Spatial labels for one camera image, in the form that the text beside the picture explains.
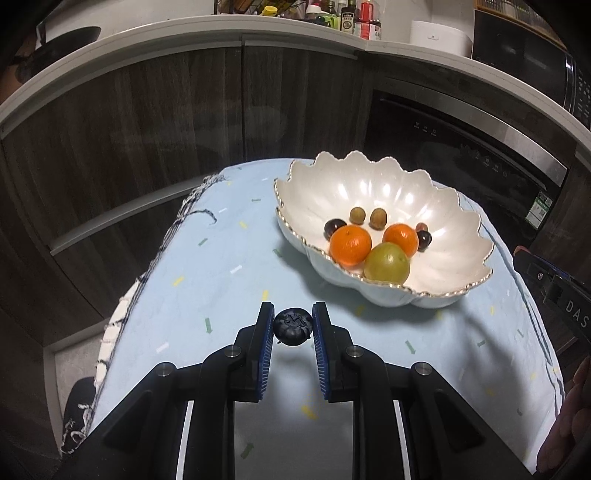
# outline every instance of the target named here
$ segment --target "blueberry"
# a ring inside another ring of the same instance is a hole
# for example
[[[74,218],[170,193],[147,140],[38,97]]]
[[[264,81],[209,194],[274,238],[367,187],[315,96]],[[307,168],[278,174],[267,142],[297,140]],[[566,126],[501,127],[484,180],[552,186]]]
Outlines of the blueberry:
[[[324,236],[327,240],[330,240],[332,234],[345,225],[347,225],[347,222],[341,220],[340,218],[333,218],[332,220],[329,220],[324,224]]]
[[[312,316],[304,309],[283,310],[273,320],[273,333],[281,343],[301,345],[312,334]]]
[[[418,251],[420,252],[424,252],[427,247],[431,244],[431,240],[433,240],[433,237],[431,236],[431,234],[425,230],[421,230],[420,232],[417,232],[417,236],[418,236]]]

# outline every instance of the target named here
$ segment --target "white wall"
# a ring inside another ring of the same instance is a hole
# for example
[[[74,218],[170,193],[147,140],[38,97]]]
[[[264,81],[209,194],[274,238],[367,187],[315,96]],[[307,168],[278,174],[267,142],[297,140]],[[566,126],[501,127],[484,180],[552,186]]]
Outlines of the white wall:
[[[431,21],[462,30],[474,40],[474,1],[433,0]]]
[[[430,22],[435,2],[436,0],[377,0],[382,12],[382,40],[408,43],[411,22]]]
[[[82,0],[47,20],[47,39],[96,25],[100,37],[172,18],[211,15],[213,0]]]

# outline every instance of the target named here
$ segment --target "screw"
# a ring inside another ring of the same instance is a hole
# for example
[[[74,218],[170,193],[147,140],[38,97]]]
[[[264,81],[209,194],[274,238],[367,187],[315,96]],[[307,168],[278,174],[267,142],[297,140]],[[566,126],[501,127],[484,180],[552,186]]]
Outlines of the screw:
[[[361,355],[363,355],[363,352],[365,352],[365,350],[363,350],[362,346],[351,345],[345,349],[345,352],[347,353],[347,355],[352,356],[353,358],[359,358]]]
[[[242,349],[238,345],[228,345],[224,350],[223,354],[228,358],[234,358],[242,353]]]
[[[433,367],[427,362],[419,362],[415,364],[414,369],[419,375],[423,376],[431,375],[431,372],[433,372]]]
[[[167,377],[173,372],[174,369],[174,364],[170,362],[162,362],[156,366],[156,374],[159,377]]]

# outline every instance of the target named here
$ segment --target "green plum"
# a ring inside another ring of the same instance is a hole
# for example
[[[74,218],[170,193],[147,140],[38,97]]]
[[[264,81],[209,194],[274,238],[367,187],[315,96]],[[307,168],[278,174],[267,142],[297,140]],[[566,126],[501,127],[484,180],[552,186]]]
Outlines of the green plum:
[[[398,245],[383,242],[365,258],[363,274],[369,280],[402,284],[410,274],[410,262]]]

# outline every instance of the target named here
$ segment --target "tablecloth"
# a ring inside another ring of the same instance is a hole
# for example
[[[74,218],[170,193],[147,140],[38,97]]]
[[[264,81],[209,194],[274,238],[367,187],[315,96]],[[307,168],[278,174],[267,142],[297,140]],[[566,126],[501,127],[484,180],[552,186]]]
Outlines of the tablecloth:
[[[241,327],[255,323],[263,300],[276,312],[310,310],[322,300],[334,325],[385,362],[431,363],[534,471],[563,381],[533,298],[484,211],[460,194],[495,244],[489,281],[440,310],[374,306],[323,281],[283,238],[273,179],[285,178],[291,161],[228,167],[185,200],[106,329],[86,433],[157,363],[185,367],[233,343]],[[312,340],[274,345],[263,400],[236,405],[235,447],[238,479],[350,475],[352,406],[322,399]]]

